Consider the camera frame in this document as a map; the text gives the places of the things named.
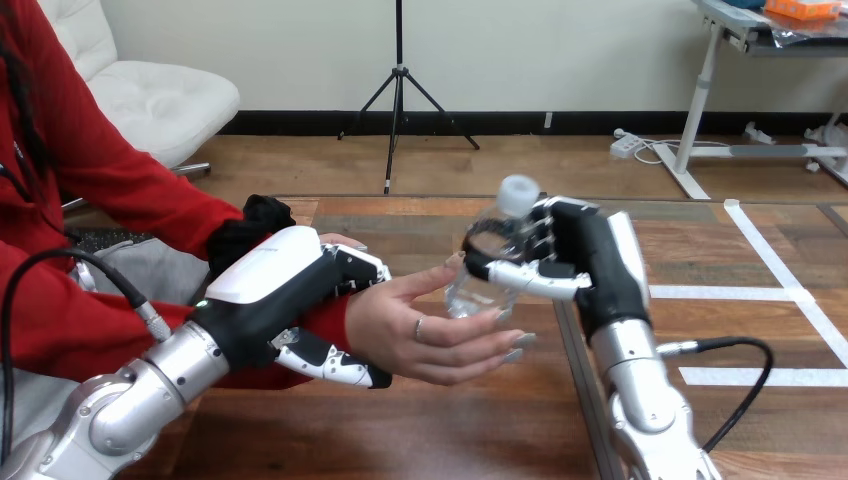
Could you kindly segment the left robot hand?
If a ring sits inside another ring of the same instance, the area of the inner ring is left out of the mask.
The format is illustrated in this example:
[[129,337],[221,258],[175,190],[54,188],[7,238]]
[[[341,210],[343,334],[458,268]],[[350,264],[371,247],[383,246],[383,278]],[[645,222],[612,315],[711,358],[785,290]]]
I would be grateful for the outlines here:
[[285,228],[248,252],[206,289],[192,314],[231,371],[277,363],[299,374],[385,389],[390,374],[300,326],[320,302],[390,280],[366,251],[325,244],[307,226]]

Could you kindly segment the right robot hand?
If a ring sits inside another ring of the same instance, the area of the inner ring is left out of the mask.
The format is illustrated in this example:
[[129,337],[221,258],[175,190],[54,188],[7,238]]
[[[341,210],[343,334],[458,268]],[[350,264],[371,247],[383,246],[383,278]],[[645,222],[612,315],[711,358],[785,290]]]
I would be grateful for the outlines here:
[[476,220],[462,249],[476,279],[575,302],[589,342],[618,333],[638,346],[655,343],[646,270],[624,211],[606,215],[575,198],[541,198],[522,217]]

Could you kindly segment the person's hand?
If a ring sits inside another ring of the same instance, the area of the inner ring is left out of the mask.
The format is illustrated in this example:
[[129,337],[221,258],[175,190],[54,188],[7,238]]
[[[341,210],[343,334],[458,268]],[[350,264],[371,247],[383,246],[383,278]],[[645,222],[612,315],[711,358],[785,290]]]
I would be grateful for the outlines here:
[[424,314],[418,297],[450,284],[464,254],[444,264],[397,277],[348,301],[345,326],[351,352],[395,375],[452,386],[520,360],[537,335],[507,325],[509,314],[488,310],[461,319]]
[[320,234],[319,239],[322,244],[344,245],[363,252],[366,252],[368,250],[368,247],[362,242],[337,233]]

